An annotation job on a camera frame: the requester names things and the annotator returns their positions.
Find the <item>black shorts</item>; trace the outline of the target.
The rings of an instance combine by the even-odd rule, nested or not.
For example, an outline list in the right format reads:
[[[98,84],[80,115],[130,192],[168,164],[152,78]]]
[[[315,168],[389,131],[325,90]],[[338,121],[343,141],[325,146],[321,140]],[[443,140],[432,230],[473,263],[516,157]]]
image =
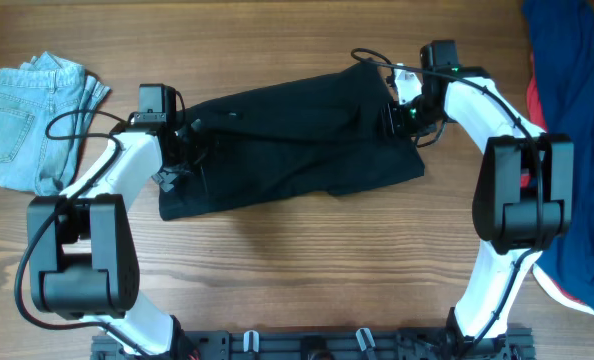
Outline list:
[[[188,168],[161,191],[159,214],[173,220],[421,177],[415,145],[385,119],[392,101],[377,68],[359,63],[194,105],[181,116]]]

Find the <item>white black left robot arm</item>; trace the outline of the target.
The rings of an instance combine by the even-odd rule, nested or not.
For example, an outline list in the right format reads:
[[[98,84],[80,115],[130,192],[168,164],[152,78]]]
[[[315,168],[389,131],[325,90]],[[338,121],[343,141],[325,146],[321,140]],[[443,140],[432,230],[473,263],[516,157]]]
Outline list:
[[[99,328],[127,358],[199,358],[179,321],[140,292],[128,220],[148,180],[168,192],[196,169],[184,120],[177,90],[141,85],[137,111],[105,135],[108,146],[92,167],[60,194],[31,201],[14,283],[26,321],[52,331]]]

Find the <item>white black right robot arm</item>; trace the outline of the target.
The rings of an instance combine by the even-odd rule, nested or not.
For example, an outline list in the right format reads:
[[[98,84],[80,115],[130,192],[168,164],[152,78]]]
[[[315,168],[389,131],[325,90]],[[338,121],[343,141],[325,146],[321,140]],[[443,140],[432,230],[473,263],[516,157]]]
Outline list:
[[[418,68],[384,60],[398,102],[388,129],[419,139],[459,124],[483,154],[472,201],[480,245],[465,293],[451,309],[444,353],[492,358],[507,343],[508,315],[526,274],[571,223],[574,146],[506,101],[481,67],[460,64],[452,40],[420,50]]]

